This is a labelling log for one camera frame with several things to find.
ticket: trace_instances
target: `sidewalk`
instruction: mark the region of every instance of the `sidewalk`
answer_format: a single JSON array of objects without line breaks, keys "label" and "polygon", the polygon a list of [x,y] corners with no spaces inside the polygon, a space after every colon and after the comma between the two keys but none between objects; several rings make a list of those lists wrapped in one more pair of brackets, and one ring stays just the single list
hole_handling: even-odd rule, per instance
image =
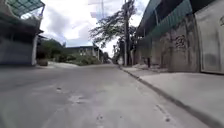
[{"label": "sidewalk", "polygon": [[224,76],[122,68],[212,128],[224,126]]}]

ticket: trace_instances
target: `building facade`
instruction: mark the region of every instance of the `building facade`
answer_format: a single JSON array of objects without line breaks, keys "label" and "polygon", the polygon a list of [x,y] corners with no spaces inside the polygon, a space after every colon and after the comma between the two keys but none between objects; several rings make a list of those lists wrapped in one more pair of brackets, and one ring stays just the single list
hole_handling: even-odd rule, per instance
[{"label": "building facade", "polygon": [[31,3],[0,0],[0,65],[35,65],[38,34],[42,32],[40,20],[25,20],[21,16],[44,4],[38,0]]},{"label": "building facade", "polygon": [[136,36],[138,60],[173,72],[201,71],[201,36],[196,15],[214,0],[151,0]]}]

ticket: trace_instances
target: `distant building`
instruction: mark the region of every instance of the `distant building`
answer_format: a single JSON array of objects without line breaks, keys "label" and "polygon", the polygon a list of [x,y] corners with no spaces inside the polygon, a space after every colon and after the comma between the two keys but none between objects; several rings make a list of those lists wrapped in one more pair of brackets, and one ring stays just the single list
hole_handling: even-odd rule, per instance
[{"label": "distant building", "polygon": [[68,54],[79,54],[81,56],[94,56],[98,60],[102,61],[103,51],[97,46],[79,46],[66,48]]}]

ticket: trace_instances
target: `vegetation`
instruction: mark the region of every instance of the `vegetation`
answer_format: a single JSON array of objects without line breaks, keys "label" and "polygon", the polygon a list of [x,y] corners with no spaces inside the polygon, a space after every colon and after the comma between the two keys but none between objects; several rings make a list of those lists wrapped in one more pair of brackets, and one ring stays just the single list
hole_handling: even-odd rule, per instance
[{"label": "vegetation", "polygon": [[[130,0],[127,4],[123,5],[128,7],[128,18],[130,19],[136,12],[134,6],[135,0]],[[93,39],[93,44],[99,44],[101,47],[105,47],[108,42],[119,37],[124,39],[124,9],[121,9],[114,13],[112,16],[103,18],[97,22],[98,27],[90,30],[90,36]],[[134,26],[130,26],[130,33],[135,31]]]},{"label": "vegetation", "polygon": [[[98,21],[98,26],[90,31],[91,38],[94,44],[105,47],[108,42],[118,38],[116,53],[114,53],[113,62],[116,64],[117,60],[122,57],[124,60],[124,43],[125,43],[125,21],[124,21],[124,8],[128,8],[128,19],[136,13],[134,6],[135,0],[130,0],[127,4],[123,5],[122,9],[117,11],[111,16]],[[129,25],[130,43],[133,42],[136,27]]]},{"label": "vegetation", "polygon": [[41,42],[41,45],[39,45],[37,48],[37,60],[43,66],[45,65],[43,62],[46,62],[46,59],[56,62],[76,64],[79,66],[101,63],[94,56],[68,54],[65,50],[65,47],[54,39],[42,40]]},{"label": "vegetation", "polygon": [[81,56],[79,54],[73,54],[68,56],[68,63],[76,64],[79,66],[85,66],[85,65],[95,65],[100,64],[101,62],[94,56]]}]

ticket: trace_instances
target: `utility pole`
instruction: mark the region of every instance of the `utility pole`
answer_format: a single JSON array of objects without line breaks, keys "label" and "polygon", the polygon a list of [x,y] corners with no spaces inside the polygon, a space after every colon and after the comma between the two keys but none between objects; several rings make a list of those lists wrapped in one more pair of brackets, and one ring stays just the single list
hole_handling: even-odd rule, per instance
[{"label": "utility pole", "polygon": [[128,14],[128,9],[129,5],[127,4],[127,0],[124,1],[124,23],[125,23],[125,28],[124,28],[124,33],[125,33],[125,43],[124,43],[124,64],[125,66],[129,65],[129,14]]}]

